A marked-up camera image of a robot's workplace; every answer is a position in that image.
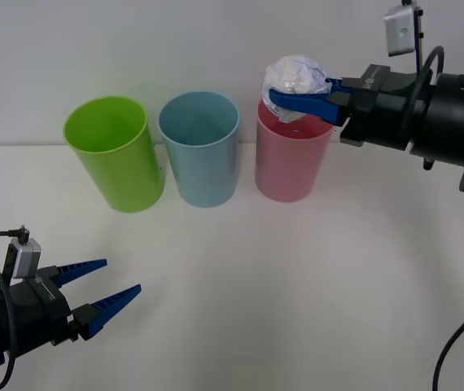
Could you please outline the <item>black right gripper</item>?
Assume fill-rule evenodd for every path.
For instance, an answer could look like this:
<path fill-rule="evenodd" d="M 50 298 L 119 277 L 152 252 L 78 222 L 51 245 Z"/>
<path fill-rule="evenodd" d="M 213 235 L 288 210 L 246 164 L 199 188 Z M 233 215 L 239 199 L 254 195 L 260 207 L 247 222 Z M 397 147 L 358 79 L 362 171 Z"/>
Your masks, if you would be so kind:
<path fill-rule="evenodd" d="M 414 92 L 417 75 L 393 72 L 389 66 L 371 64 L 361 77 L 329 77 L 329 94 L 286 94 L 270 90 L 278 107 L 313 115 L 332 125 L 344 125 L 341 143 L 360 147 L 363 143 L 404 151 L 421 125 L 432 97 L 429 80 L 416 96 L 413 114 L 404 124 L 406 104 Z"/>

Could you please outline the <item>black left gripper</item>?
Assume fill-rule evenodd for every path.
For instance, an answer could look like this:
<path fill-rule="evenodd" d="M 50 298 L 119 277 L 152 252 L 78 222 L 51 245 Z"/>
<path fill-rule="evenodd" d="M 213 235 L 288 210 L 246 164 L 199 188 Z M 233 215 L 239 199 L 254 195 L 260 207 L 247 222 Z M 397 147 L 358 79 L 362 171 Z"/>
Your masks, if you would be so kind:
<path fill-rule="evenodd" d="M 64 266 L 41 268 L 35 277 L 22 279 L 10 287 L 15 309 L 18 346 L 59 345 L 71 336 L 89 340 L 121 312 L 141 291 L 140 284 L 85 304 L 72 311 L 59 290 L 67 283 L 79 279 L 107 265 L 106 259 L 83 261 Z"/>

